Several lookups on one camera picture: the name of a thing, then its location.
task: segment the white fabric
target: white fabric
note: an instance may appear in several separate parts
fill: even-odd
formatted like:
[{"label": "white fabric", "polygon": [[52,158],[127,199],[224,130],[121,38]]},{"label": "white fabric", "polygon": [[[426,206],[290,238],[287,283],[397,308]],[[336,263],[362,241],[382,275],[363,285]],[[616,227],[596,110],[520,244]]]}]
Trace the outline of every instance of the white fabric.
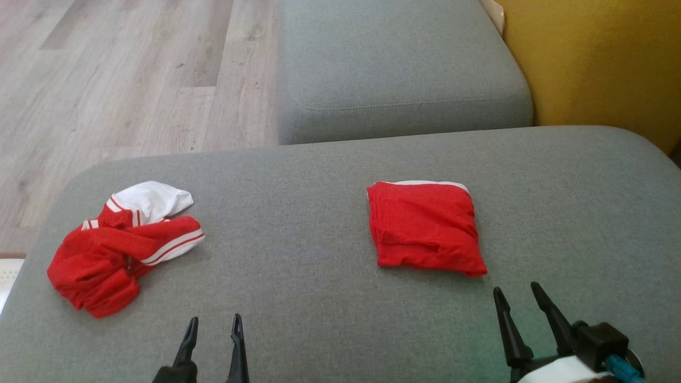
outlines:
[{"label": "white fabric", "polygon": [[188,191],[176,189],[165,183],[147,181],[128,187],[111,196],[106,206],[114,212],[121,209],[139,212],[134,215],[133,226],[155,224],[175,215],[194,203]]},{"label": "white fabric", "polygon": [[426,185],[426,184],[436,184],[436,185],[451,185],[451,186],[456,186],[460,187],[461,189],[465,190],[466,193],[468,193],[468,189],[461,183],[456,183],[456,182],[449,182],[449,181],[418,181],[418,180],[413,180],[413,181],[399,181],[399,182],[386,182],[386,183],[391,183],[393,185]]},{"label": "white fabric", "polygon": [[23,259],[10,258],[0,260],[0,313],[2,312],[3,307],[5,307],[5,302],[10,295],[14,280],[19,274],[19,269],[21,269],[23,264]]},{"label": "white fabric", "polygon": [[582,383],[606,375],[595,373],[576,356],[567,356],[530,372],[518,383]]}]

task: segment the sofa cushion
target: sofa cushion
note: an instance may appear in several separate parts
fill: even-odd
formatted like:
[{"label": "sofa cushion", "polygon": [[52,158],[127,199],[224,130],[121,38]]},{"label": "sofa cushion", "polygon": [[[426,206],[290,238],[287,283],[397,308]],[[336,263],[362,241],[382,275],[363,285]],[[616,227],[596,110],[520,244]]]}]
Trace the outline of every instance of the sofa cushion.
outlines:
[{"label": "sofa cushion", "polygon": [[280,144],[532,125],[478,0],[281,3]]},{"label": "sofa cushion", "polygon": [[[45,274],[61,239],[112,192],[190,191],[206,240],[93,319]],[[366,187],[465,184],[489,274],[380,269]],[[530,282],[571,322],[631,338],[651,382],[681,376],[681,171],[635,134],[531,127],[113,162],[77,177],[0,316],[3,382],[150,382],[199,316],[201,382],[227,377],[234,313],[253,382],[504,382],[500,286],[537,356],[555,353]]]}]

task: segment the white stripe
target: white stripe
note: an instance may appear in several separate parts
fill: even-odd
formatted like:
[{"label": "white stripe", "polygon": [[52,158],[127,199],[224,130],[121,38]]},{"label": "white stripe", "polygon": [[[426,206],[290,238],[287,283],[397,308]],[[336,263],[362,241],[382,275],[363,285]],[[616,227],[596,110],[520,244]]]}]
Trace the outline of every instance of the white stripe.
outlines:
[{"label": "white stripe", "polygon": [[184,241],[192,239],[195,236],[199,236],[203,233],[204,233],[204,231],[199,229],[199,230],[195,230],[193,232],[181,235],[181,236],[173,239],[172,241],[166,243],[165,245],[161,246],[161,248],[158,249],[151,257],[143,259],[142,263],[152,265],[151,263],[147,263],[147,262],[153,262],[154,260],[156,260],[156,258],[158,258],[161,254],[165,253],[168,249],[172,248],[173,246],[177,246],[179,243],[182,243]]},{"label": "white stripe", "polygon": [[461,183],[455,183],[455,182],[449,182],[449,181],[400,181],[400,182],[386,182],[386,183],[391,183],[393,185],[429,185],[429,184],[437,184],[437,185],[451,185],[451,186],[456,186],[460,187],[463,190],[468,193],[468,189]]},{"label": "white stripe", "polygon": [[156,262],[151,262],[151,263],[148,263],[147,265],[148,266],[154,266],[154,265],[159,264],[161,262],[165,262],[165,261],[171,260],[173,258],[177,258],[177,257],[183,255],[184,253],[188,252],[189,250],[191,250],[192,247],[196,246],[197,243],[203,241],[205,238],[206,238],[206,236],[202,235],[200,238],[196,238],[196,240],[194,240],[194,241],[189,241],[187,243],[183,243],[182,245],[175,247],[173,250],[170,250],[168,253],[165,253],[165,255],[160,257],[158,260],[156,260]]},{"label": "white stripe", "polygon": [[116,206],[116,204],[114,203],[114,201],[113,201],[111,198],[109,198],[109,199],[106,201],[106,207],[108,207],[108,208],[109,208],[111,211],[113,211],[114,213],[118,213],[119,211],[121,211],[121,208],[119,208],[118,206]]}]

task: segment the wooden floor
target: wooden floor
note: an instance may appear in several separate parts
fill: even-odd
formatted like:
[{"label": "wooden floor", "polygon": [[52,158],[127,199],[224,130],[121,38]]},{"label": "wooden floor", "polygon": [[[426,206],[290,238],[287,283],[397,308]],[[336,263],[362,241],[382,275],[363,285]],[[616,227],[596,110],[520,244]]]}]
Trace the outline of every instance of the wooden floor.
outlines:
[{"label": "wooden floor", "polygon": [[95,164],[274,145],[272,1],[0,0],[0,252]]}]

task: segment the folded red shorts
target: folded red shorts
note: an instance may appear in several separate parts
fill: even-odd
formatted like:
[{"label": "folded red shorts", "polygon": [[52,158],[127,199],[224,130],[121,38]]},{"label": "folded red shorts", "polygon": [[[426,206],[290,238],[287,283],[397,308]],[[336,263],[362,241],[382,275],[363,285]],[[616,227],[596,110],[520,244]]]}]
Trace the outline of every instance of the folded red shorts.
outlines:
[{"label": "folded red shorts", "polygon": [[473,200],[451,182],[377,182],[367,188],[369,226],[379,266],[487,274],[480,255]]}]

